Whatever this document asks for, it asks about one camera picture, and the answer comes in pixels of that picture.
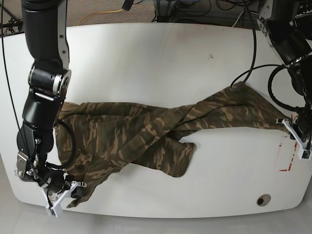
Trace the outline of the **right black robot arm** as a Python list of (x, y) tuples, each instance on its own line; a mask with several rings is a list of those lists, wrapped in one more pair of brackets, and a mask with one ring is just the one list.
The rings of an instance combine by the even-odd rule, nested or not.
[[(23, 123), (17, 134), (17, 173), (23, 181), (36, 182), (47, 194), (69, 192), (70, 197), (78, 199), (82, 197), (82, 186), (71, 188), (74, 177), (65, 174), (74, 161), (76, 139), (70, 127), (59, 119), (71, 78), (67, 1), (24, 0), (21, 6), (26, 43), (34, 63), (28, 76)], [(65, 128), (72, 144), (70, 157), (63, 165), (47, 161), (57, 125)]]

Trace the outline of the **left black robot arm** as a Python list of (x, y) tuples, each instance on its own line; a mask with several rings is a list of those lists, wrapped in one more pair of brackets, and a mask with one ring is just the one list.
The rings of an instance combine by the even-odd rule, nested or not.
[[(297, 142), (312, 147), (312, 48), (295, 22), (301, 6), (299, 0), (261, 0), (258, 6), (258, 26), (270, 47), (283, 62), (271, 73), (268, 80), (269, 96), (283, 109), (297, 113), (297, 118), (287, 120), (290, 133)], [(291, 107), (277, 100), (272, 91), (275, 75), (287, 69), (295, 91), (303, 96), (303, 107)]]

